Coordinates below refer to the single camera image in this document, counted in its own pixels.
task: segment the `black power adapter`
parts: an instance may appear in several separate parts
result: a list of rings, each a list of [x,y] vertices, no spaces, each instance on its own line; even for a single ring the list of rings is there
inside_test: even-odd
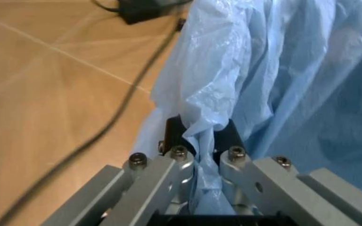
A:
[[[119,0],[119,16],[127,23],[134,24],[170,14],[178,5],[191,0]]]

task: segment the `hex socket screw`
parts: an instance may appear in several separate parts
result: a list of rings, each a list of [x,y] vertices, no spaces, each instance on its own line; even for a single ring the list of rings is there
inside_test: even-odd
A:
[[[289,170],[291,167],[290,159],[288,159],[287,157],[285,157],[283,155],[274,156],[272,159],[275,160],[280,166],[282,166],[283,168],[285,168],[287,170]]]
[[[144,169],[148,164],[148,158],[144,153],[133,153],[129,156],[129,168],[132,170]]]
[[[176,161],[187,159],[188,149],[182,145],[174,146],[170,149],[170,157]]]
[[[240,146],[232,146],[229,148],[229,160],[232,162],[245,160],[245,149]]]

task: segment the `blue plastic bag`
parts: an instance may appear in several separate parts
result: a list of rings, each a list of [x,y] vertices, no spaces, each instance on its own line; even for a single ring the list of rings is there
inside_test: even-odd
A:
[[[194,0],[133,151],[154,158],[180,114],[199,214],[233,213],[212,159],[229,118],[253,159],[283,154],[362,189],[361,60],[362,0]]]

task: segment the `black cable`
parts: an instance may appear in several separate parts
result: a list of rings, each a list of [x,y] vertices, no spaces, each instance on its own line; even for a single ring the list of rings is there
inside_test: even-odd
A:
[[[96,6],[102,8],[102,9],[105,9],[107,10],[108,12],[113,12],[113,13],[118,13],[119,12],[119,9],[117,8],[109,8],[107,6],[103,6],[100,2],[98,2],[97,0],[91,0],[91,2],[93,4],[95,4]]]
[[[78,155],[82,154],[89,147],[91,147],[94,143],[96,143],[99,139],[101,139],[119,120],[119,118],[124,113],[127,108],[129,101],[131,100],[136,87],[145,77],[146,72],[151,68],[153,63],[158,59],[158,57],[162,54],[165,48],[170,44],[171,40],[174,38],[177,28],[177,21],[180,18],[182,7],[179,7],[176,13],[176,23],[174,29],[168,34],[166,39],[162,42],[162,44],[157,48],[157,50],[153,53],[150,59],[146,62],[145,66],[138,74],[138,76],[133,81],[131,87],[128,89],[124,99],[121,102],[118,110],[115,112],[111,120],[103,127],[100,132],[94,135],[92,138],[87,140],[81,146],[73,150],[67,157],[65,157],[61,162],[55,165],[50,171],[48,171],[44,176],[42,176],[39,180],[37,180],[23,195],[16,200],[16,202],[0,217],[0,226],[6,225],[23,207],[24,205],[31,200],[35,194],[39,192],[43,185],[51,179],[56,173],[62,170],[67,164],[69,164],[72,160],[74,160]]]
[[[103,6],[100,2],[98,2],[97,0],[91,0],[91,2],[93,4],[95,4],[96,6],[104,9],[104,10],[107,10],[108,12],[113,12],[113,13],[118,13],[119,12],[119,9],[118,8],[109,8],[107,6]],[[192,2],[192,0],[183,0],[183,1],[178,1],[178,2],[175,2],[173,4],[170,4],[168,6],[180,6],[180,5],[184,5],[184,4],[187,4],[189,2]]]

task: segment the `plastic sheet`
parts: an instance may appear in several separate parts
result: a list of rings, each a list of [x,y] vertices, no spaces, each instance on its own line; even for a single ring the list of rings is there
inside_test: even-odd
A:
[[[180,114],[198,152],[199,214],[233,213],[212,159],[229,118],[252,158],[283,154],[362,189],[361,60],[362,0],[194,0],[133,151],[154,158]]]

